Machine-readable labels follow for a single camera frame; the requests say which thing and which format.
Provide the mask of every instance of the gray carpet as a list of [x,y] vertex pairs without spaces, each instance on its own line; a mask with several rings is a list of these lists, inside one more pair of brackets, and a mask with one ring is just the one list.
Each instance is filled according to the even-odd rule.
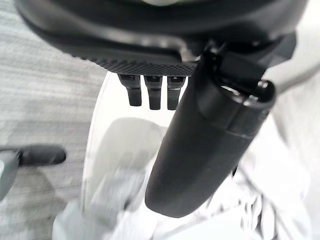
[[35,36],[12,0],[0,1],[0,145],[62,144],[65,164],[22,168],[0,203],[1,240],[49,240],[80,195],[90,121],[106,71]]

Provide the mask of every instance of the black plastic tab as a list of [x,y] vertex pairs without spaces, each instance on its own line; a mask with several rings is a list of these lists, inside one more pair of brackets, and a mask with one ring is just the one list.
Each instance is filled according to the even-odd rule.
[[185,76],[168,76],[167,77],[167,108],[168,110],[176,110],[179,103],[181,88],[186,81]]
[[162,78],[162,76],[144,76],[144,82],[148,88],[151,110],[159,110],[161,108]]
[[140,76],[118,74],[120,82],[126,87],[130,106],[139,107],[142,105]]

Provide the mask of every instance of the textured black surface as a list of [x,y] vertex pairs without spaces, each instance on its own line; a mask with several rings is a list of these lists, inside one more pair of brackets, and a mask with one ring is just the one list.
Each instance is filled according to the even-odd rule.
[[118,74],[150,76],[191,76],[196,63],[156,64],[146,61],[107,60],[88,58],[101,67]]

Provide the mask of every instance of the black mechanism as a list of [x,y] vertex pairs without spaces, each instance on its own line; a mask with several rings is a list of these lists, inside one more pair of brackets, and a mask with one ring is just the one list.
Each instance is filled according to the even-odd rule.
[[150,109],[159,110],[161,108],[162,76],[144,76],[144,81],[148,88]]
[[168,110],[176,110],[181,88],[184,86],[186,77],[184,76],[168,76],[167,79],[167,108]]
[[139,107],[142,105],[140,76],[118,74],[120,82],[126,87],[131,106]]
[[140,0],[15,3],[44,40],[117,73],[131,106],[142,104],[144,75],[150,109],[160,109],[162,76],[168,77],[167,108],[176,112],[145,203],[180,218],[214,194],[269,114],[277,94],[263,75],[292,57],[307,1],[190,0],[162,7]]

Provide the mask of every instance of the white fabric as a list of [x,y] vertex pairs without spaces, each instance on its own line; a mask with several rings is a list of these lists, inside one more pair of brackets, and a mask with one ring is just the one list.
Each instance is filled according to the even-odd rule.
[[[119,132],[118,138],[123,136],[124,133]],[[54,222],[53,240],[175,240],[195,236],[200,239],[311,239],[310,220],[302,202],[309,185],[308,174],[291,156],[272,117],[249,147],[235,176],[230,175],[212,198],[186,217],[169,218],[145,206],[145,186],[154,159],[155,156],[145,168],[120,167],[113,176],[106,175],[85,216],[78,204],[70,203]]]

